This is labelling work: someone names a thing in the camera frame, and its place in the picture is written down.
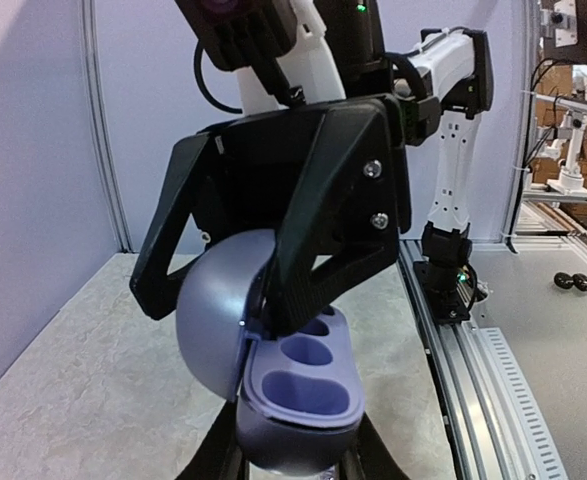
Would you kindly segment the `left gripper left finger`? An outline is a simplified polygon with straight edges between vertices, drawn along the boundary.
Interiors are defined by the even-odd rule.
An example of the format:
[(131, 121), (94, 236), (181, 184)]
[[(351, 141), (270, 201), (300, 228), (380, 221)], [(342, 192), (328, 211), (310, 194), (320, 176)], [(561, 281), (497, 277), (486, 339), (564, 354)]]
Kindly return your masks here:
[(236, 439), (236, 404), (226, 402), (176, 480), (244, 480), (248, 460)]

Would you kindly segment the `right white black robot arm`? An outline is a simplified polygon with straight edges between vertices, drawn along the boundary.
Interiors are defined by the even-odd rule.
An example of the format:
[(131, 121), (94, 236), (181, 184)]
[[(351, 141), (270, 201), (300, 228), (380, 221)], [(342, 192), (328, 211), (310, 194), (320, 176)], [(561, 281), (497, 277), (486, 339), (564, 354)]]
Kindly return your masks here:
[(274, 337), (394, 263), (411, 226), (406, 150), (436, 137), (437, 190), (421, 285), (442, 321), (468, 318), (458, 275), (472, 249), (465, 184), (493, 102), (487, 34), (425, 29), (384, 46), (373, 1), (182, 1), (196, 55), (233, 72), (242, 106), (173, 148), (130, 288), (159, 320), (186, 298), (202, 258), (169, 268), (189, 221), (217, 252), (267, 238), (249, 272), (249, 314)]

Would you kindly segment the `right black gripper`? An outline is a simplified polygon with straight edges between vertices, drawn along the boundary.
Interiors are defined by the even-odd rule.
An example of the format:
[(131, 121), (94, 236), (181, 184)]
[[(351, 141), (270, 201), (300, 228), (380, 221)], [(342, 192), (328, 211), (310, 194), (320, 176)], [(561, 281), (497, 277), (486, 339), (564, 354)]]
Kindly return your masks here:
[[(385, 94), (238, 120), (219, 130), (217, 160), (195, 219), (214, 239), (273, 229), (263, 319), (287, 336), (389, 266), (411, 223), (402, 102)], [(213, 136), (172, 150), (129, 281), (144, 314), (175, 310), (181, 269), (168, 272), (213, 158)]]

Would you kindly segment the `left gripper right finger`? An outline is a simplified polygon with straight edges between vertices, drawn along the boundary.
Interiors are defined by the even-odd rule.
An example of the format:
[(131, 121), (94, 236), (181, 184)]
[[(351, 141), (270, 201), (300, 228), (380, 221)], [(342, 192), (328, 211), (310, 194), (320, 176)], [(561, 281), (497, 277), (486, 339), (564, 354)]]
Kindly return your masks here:
[(345, 480), (409, 480), (365, 414), (356, 437), (340, 459), (340, 478)]

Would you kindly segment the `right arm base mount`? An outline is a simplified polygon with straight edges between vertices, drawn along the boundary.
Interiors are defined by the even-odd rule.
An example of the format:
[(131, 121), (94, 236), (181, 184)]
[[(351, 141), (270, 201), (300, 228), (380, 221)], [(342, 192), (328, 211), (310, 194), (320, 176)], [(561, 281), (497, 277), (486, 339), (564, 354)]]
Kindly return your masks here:
[(466, 264), (457, 269), (455, 282), (439, 285), (440, 275), (428, 261), (415, 261), (413, 271), (432, 321), (435, 325), (453, 325), (471, 319), (473, 307), (486, 300), (488, 293), (480, 286), (475, 269)]

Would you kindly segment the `purple earbud charging case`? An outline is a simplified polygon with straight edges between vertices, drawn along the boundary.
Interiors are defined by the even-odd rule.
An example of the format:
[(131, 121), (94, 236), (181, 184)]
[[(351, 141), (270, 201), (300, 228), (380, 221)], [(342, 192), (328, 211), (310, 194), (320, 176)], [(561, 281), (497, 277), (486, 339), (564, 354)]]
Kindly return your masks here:
[(231, 402), (239, 446), (259, 468), (287, 476), (336, 465), (365, 411), (344, 314), (333, 307), (290, 336), (269, 338), (256, 307), (275, 234), (233, 235), (191, 267), (176, 306), (181, 355), (209, 391)]

